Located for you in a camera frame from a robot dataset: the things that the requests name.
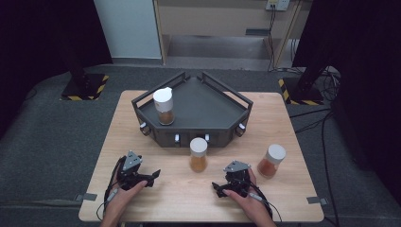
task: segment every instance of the wooden table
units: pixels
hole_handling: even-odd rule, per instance
[[[219,198],[212,182],[226,184],[222,170],[233,160],[251,164],[257,185],[280,212],[283,221],[317,222],[323,220],[304,156],[290,123],[281,95],[241,93],[253,101],[247,131],[226,148],[208,149],[208,166],[202,173],[189,167],[189,148],[160,148],[139,131],[131,100],[144,91],[125,91],[118,102],[104,145],[89,183],[87,193],[97,194],[95,201],[84,201],[79,218],[98,221],[97,207],[103,202],[118,158],[132,149],[143,155],[139,173],[151,174],[162,169],[153,187],[147,187],[133,199],[121,221],[127,222],[250,222],[240,207],[229,198]],[[287,157],[272,179],[263,178],[256,166],[270,144],[280,144]],[[273,209],[273,219],[279,221]]]

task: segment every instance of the black robotic platform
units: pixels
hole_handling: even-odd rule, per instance
[[[168,126],[159,123],[152,98],[138,106],[165,87],[172,88],[175,115]],[[189,147],[195,137],[206,139],[209,147],[225,147],[235,134],[242,136],[245,132],[252,105],[245,96],[205,72],[192,78],[182,72],[132,101],[141,132],[165,148]]]

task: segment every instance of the black curtain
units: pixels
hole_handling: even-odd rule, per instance
[[[351,152],[363,152],[401,204],[398,7],[395,0],[314,0],[293,66],[308,67],[323,58],[323,67],[340,71],[334,106],[345,139]]]
[[[93,0],[0,0],[0,138],[35,84],[70,71],[66,61],[112,63]]]

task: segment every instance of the gray carpet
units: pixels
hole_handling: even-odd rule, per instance
[[[78,207],[49,207],[28,202],[71,201],[77,194],[85,193],[120,94],[125,90],[147,90],[181,71],[188,75],[201,74],[201,70],[196,69],[88,68],[89,73],[110,76],[96,101],[61,101],[60,95],[70,79],[69,74],[55,76],[35,86],[0,141],[0,226],[97,226],[98,223],[80,221]],[[281,93],[278,79],[296,77],[290,73],[245,70],[206,72],[240,92]],[[295,115],[328,108],[329,102],[325,104],[287,105],[287,108],[289,115]],[[291,118],[293,128],[298,130],[326,114],[320,112]],[[323,211],[334,220],[324,172],[322,124],[297,133],[297,138],[318,196],[330,202],[323,206]],[[325,122],[324,138],[340,226],[401,226],[400,206],[373,171],[360,170],[353,163],[333,118]],[[10,201],[20,203],[5,204]],[[278,225],[298,226],[298,223]],[[333,225],[324,220],[302,223],[302,226]]]

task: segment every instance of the electrical outlet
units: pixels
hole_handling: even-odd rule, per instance
[[[268,3],[266,4],[266,9],[267,10],[273,10],[271,6],[277,7],[278,0],[269,0]]]
[[[269,0],[266,5],[266,10],[273,10],[271,6],[277,11],[285,11],[288,8],[290,0]]]

